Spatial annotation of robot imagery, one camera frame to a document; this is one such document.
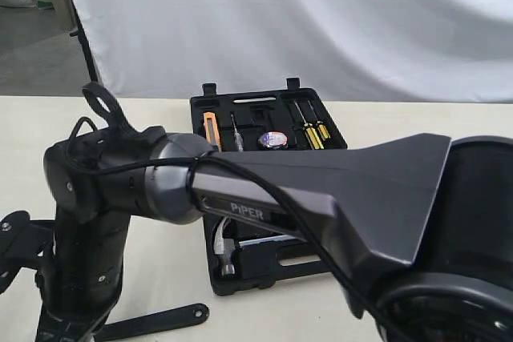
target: gray floor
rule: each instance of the gray floor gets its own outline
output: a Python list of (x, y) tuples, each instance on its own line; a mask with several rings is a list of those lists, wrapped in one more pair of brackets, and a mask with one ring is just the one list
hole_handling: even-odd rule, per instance
[(53, 10), (0, 7), (0, 95), (80, 96), (88, 81), (81, 46)]

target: black tool case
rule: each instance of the black tool case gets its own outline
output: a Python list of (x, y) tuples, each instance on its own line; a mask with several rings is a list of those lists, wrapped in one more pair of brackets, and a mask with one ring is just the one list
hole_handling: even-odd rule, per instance
[[(244, 151), (297, 151), (311, 150), (303, 131), (303, 120), (294, 104), (297, 102), (309, 123), (321, 120), (327, 127), (330, 139), (323, 142), (324, 148), (347, 148), (344, 138), (325, 109), (317, 92), (311, 88), (300, 88), (299, 78), (288, 78), (286, 90), (249, 92), (242, 94), (216, 93), (215, 83), (203, 85), (203, 96), (191, 98), (192, 129), (198, 135), (206, 136), (204, 113), (216, 114), (222, 151), (237, 151), (234, 142), (232, 114), (238, 131), (244, 140)], [(268, 131), (280, 131), (287, 135), (285, 150), (262, 150), (257, 140)], [(327, 272), (321, 261), (282, 266), (280, 260), (314, 255), (312, 248), (298, 239), (266, 242), (237, 248), (232, 261), (234, 276), (223, 277), (220, 264), (213, 251), (213, 241), (221, 218), (205, 215), (204, 234), (207, 248), (208, 272), (213, 291), (218, 296), (229, 296), (234, 292), (251, 288), (269, 288), (277, 280), (298, 276), (309, 276)], [(278, 235), (253, 227), (246, 223), (231, 221), (224, 230), (224, 237), (237, 242)]]

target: table surface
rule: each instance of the table surface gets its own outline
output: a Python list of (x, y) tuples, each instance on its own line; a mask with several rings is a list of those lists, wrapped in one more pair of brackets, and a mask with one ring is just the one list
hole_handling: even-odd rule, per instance
[[(162, 125), (190, 132), (187, 100), (121, 99), (138, 130)], [(366, 147), (419, 132), (513, 137), (513, 105), (438, 103), (325, 104), (349, 148)], [(0, 97), (0, 186), (2, 215), (24, 209), (33, 219), (53, 218), (55, 204), (42, 171), (47, 147), (65, 139), (79, 116), (94, 113), (80, 98)], [(206, 323), (193, 328), (134, 338), (139, 342), (311, 341), (378, 342), (373, 321), (355, 320), (334, 279), (324, 274), (218, 297), (208, 280), (201, 222), (173, 226), (134, 218), (125, 250), (123, 294), (110, 321), (193, 303), (210, 307)], [(40, 299), (34, 273), (20, 272), (0, 297), (2, 340), (34, 340)]]

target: robotic arm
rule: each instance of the robotic arm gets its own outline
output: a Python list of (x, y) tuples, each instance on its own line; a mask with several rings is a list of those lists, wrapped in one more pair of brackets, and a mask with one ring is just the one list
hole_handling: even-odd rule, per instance
[[(36, 270), (36, 340), (88, 341), (101, 329), (121, 292), (131, 215), (187, 224), (203, 213), (309, 241), (352, 313), (367, 310), (385, 341), (513, 336), (509, 139), (422, 134), (354, 151), (216, 153), (198, 135), (139, 133), (103, 87), (83, 92), (108, 127), (81, 119), (46, 151), (55, 222), (19, 212), (2, 221), (16, 227), (0, 234), (4, 290), (20, 267)], [(83, 123), (93, 131), (77, 136)], [(12, 257), (20, 239), (25, 255)]]

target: screwdriver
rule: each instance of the screwdriver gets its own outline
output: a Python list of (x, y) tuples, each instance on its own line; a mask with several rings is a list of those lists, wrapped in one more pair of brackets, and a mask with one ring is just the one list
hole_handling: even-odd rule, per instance
[(213, 112), (205, 112), (203, 114), (203, 124), (205, 127), (205, 135), (207, 136), (207, 141), (212, 146), (216, 147), (218, 151), (221, 151), (221, 140), (219, 136), (219, 129), (217, 127), (216, 114)]
[(237, 147), (237, 150), (242, 152), (244, 151), (244, 141), (242, 140), (242, 135), (239, 130), (237, 130), (237, 126), (235, 124), (235, 118), (233, 118), (233, 113), (230, 114), (232, 116), (232, 124), (233, 124), (233, 141)]
[(315, 110), (313, 109), (312, 102), (308, 101), (308, 104), (309, 104), (310, 108), (312, 109), (313, 116), (315, 116), (315, 120), (317, 120), (315, 122), (315, 126), (317, 127), (319, 134), (321, 134), (321, 139), (328, 140), (329, 138), (331, 138), (331, 136), (329, 135), (328, 127), (326, 127), (326, 125), (317, 117), (317, 114), (315, 113)]
[(319, 135), (317, 135), (317, 131), (315, 131), (315, 128), (313, 128), (312, 123), (306, 122), (305, 116), (303, 115), (301, 108), (299, 108), (299, 105), (297, 104), (297, 102), (295, 100), (294, 100), (294, 104), (296, 105), (296, 108), (299, 111), (301, 118), (303, 119), (303, 123), (304, 123), (303, 129), (305, 131), (305, 136), (308, 139), (310, 147), (312, 147), (312, 150), (324, 149), (324, 146), (322, 145), (322, 142), (319, 139)]

